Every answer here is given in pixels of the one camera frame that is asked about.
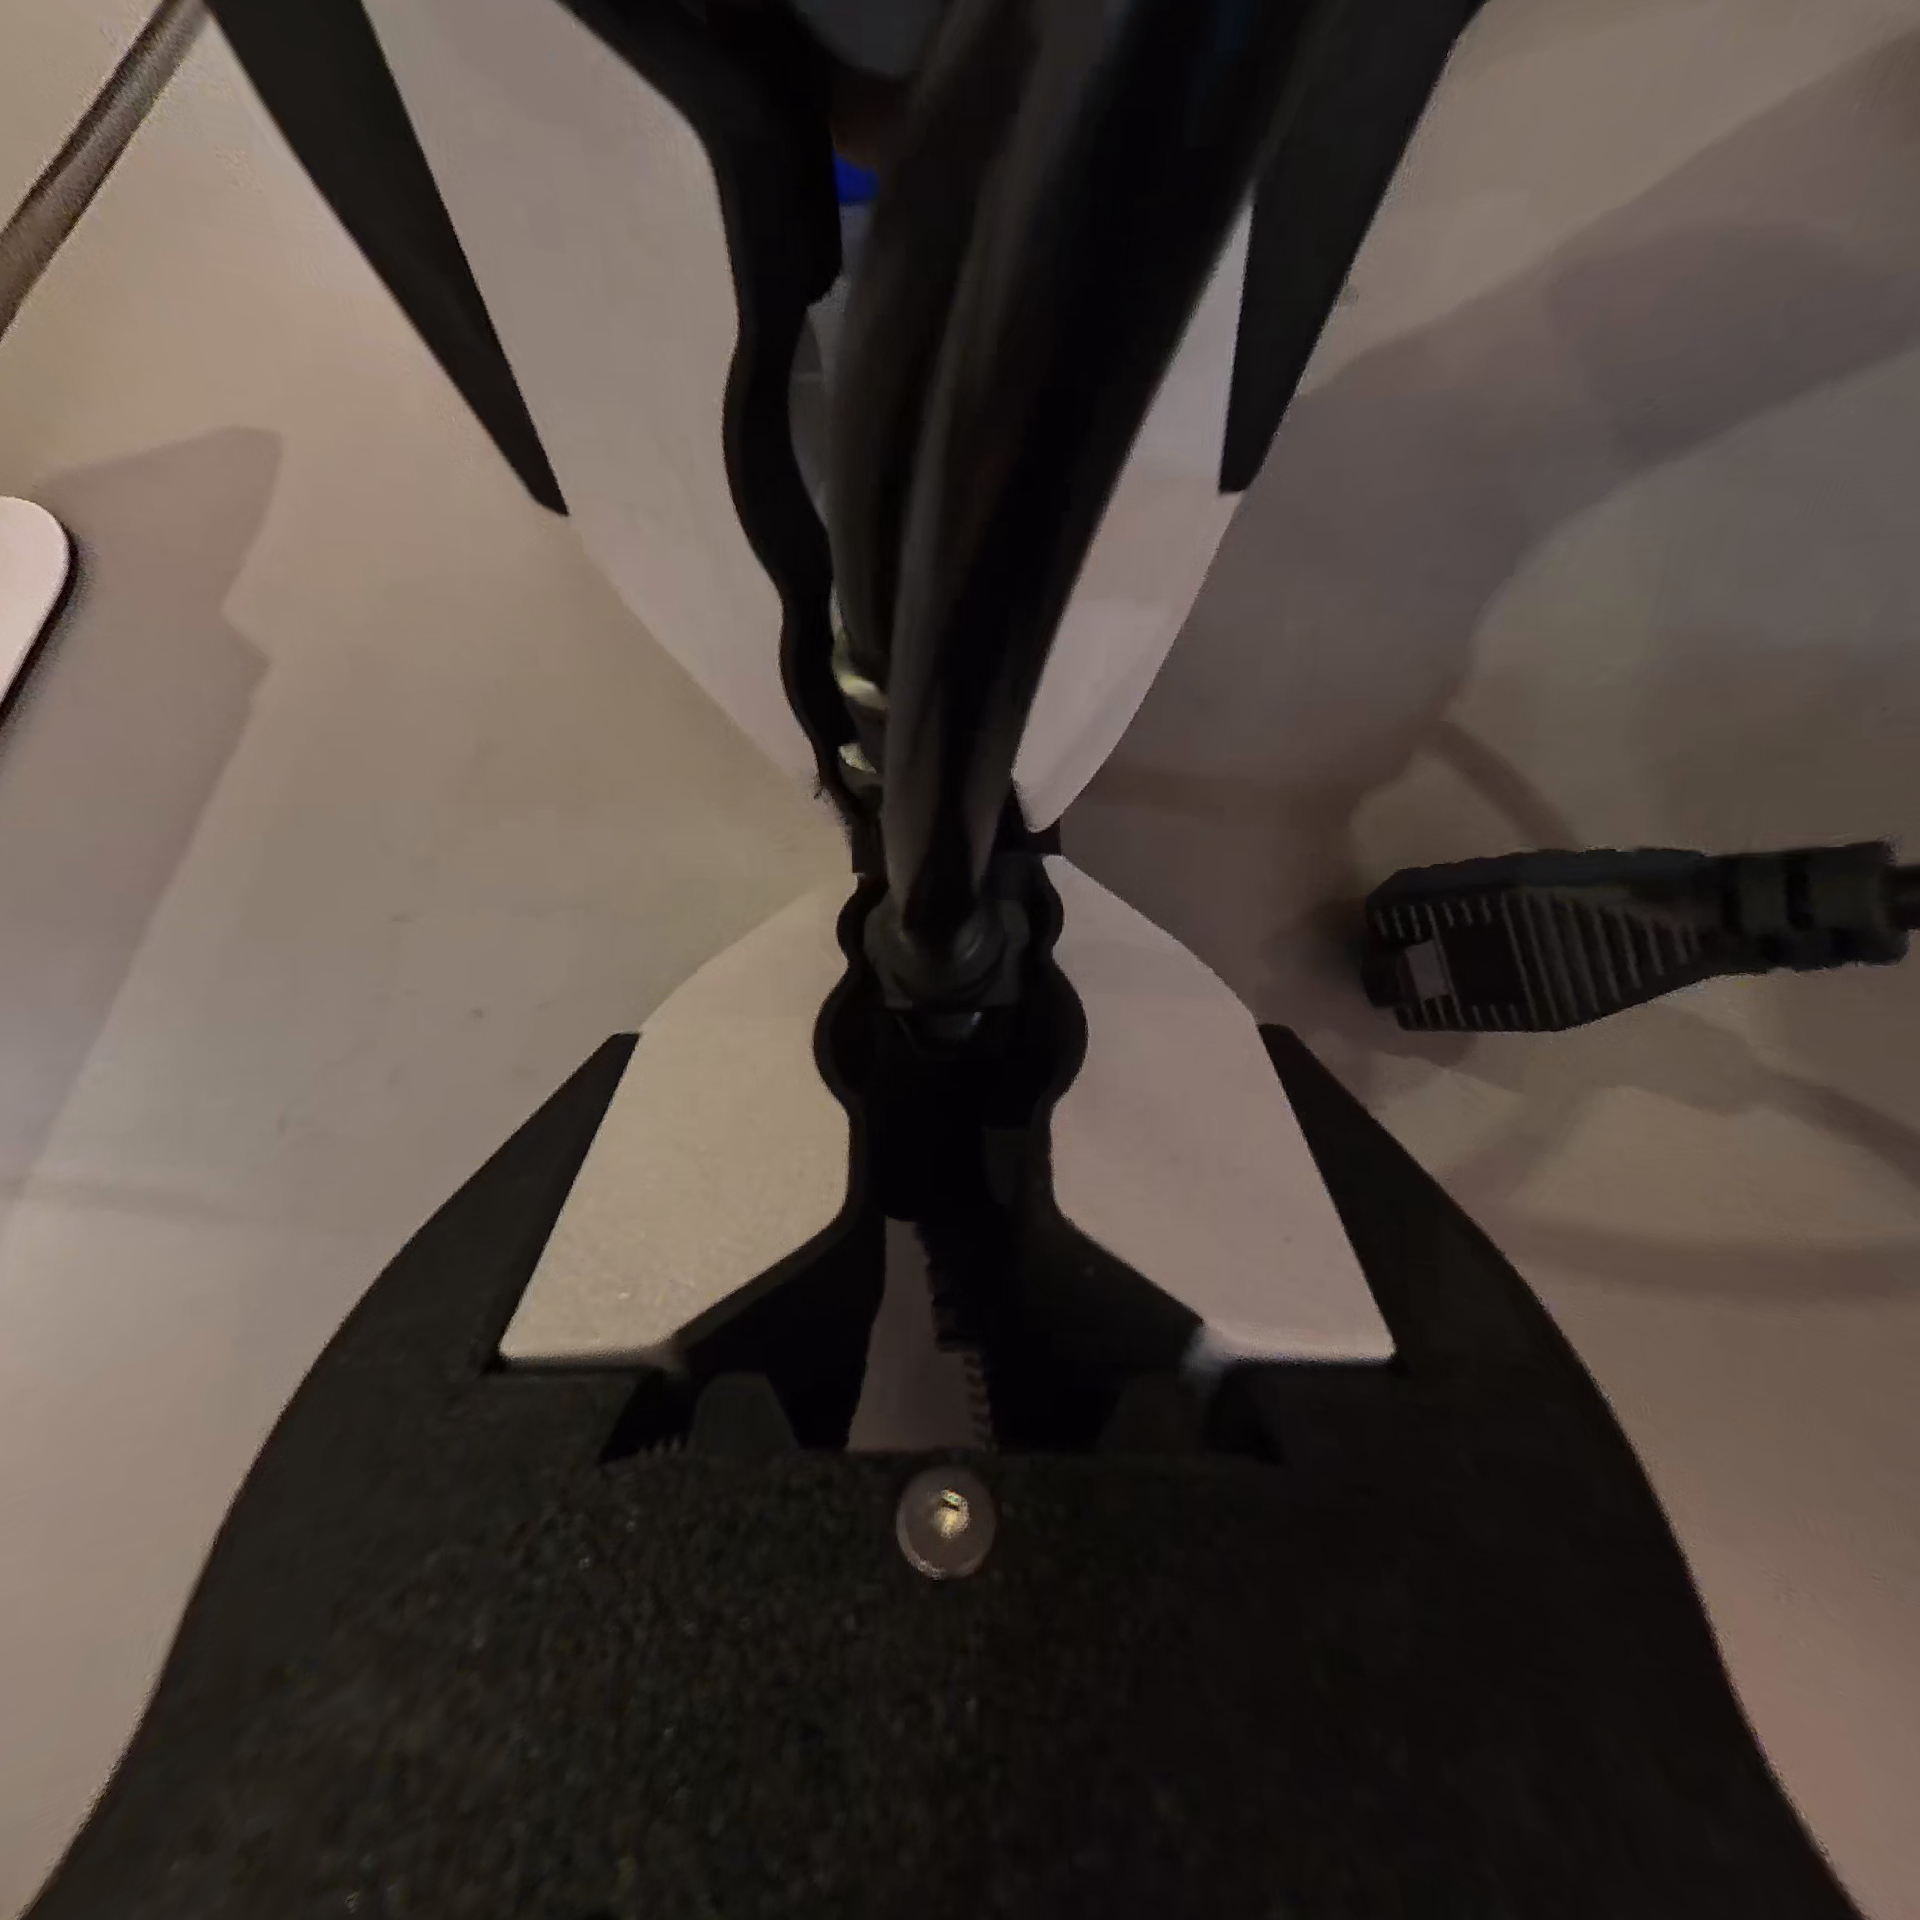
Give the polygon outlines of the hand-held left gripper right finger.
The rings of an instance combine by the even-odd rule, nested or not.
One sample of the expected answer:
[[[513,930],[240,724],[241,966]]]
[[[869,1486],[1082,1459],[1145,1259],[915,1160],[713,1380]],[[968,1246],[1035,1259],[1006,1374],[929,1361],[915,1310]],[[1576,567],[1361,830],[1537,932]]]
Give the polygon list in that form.
[[[1140,1423],[1199,1442],[1247,1375],[1381,1368],[1395,1336],[1251,1009],[1072,862],[1030,939],[991,1145],[991,1419],[1015,1452]]]

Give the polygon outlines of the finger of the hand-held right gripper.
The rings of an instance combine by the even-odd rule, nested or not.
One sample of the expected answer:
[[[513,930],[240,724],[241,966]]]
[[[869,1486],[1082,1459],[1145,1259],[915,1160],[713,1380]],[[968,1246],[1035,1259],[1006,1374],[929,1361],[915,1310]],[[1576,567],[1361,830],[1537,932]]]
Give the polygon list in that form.
[[[590,558],[859,834],[790,413],[843,268],[823,49],[793,5],[370,13]]]
[[[1221,489],[1251,205],[1223,242],[1079,569],[1030,711],[1015,784],[1053,827],[1115,753],[1239,509]]]

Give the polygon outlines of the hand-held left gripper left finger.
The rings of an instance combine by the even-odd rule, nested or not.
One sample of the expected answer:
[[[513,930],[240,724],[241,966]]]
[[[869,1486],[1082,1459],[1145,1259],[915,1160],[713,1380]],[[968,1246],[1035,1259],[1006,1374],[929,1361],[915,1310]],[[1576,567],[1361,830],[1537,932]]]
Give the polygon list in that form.
[[[823,881],[641,1027],[499,1356],[641,1366],[701,1398],[761,1375],[803,1447],[845,1447],[882,1298],[882,1225],[819,1030],[852,881]]]

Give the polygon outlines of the grey desk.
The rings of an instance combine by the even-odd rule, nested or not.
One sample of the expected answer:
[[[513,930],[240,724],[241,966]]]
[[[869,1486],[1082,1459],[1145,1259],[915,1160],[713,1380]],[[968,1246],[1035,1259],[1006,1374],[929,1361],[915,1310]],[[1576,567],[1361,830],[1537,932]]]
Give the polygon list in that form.
[[[610,1034],[846,850],[535,505],[206,32],[5,338],[5,1914],[265,1432]],[[1915,858],[1915,5],[1485,5],[1070,856],[1458,1196],[1915,1914],[1915,960],[1420,1037],[1404,866]]]

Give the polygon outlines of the white stand with flat base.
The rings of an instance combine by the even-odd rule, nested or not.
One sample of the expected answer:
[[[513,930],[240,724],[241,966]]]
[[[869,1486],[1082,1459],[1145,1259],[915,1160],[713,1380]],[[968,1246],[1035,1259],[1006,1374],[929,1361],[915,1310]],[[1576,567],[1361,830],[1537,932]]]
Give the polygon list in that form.
[[[65,523],[21,497],[3,498],[3,724],[21,700],[79,573]]]

